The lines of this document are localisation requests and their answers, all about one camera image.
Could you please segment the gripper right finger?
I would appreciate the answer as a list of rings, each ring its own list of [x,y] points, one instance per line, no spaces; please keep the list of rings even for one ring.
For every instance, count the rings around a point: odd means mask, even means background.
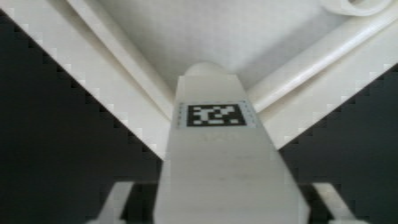
[[[367,222],[353,216],[353,212],[332,184],[317,182],[312,184],[312,187],[332,215],[328,224],[367,224]]]

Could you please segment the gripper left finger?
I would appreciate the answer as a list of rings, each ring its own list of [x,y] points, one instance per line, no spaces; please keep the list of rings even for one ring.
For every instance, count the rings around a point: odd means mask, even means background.
[[[113,183],[97,217],[86,221],[86,224],[126,224],[122,212],[133,185],[131,181]]]

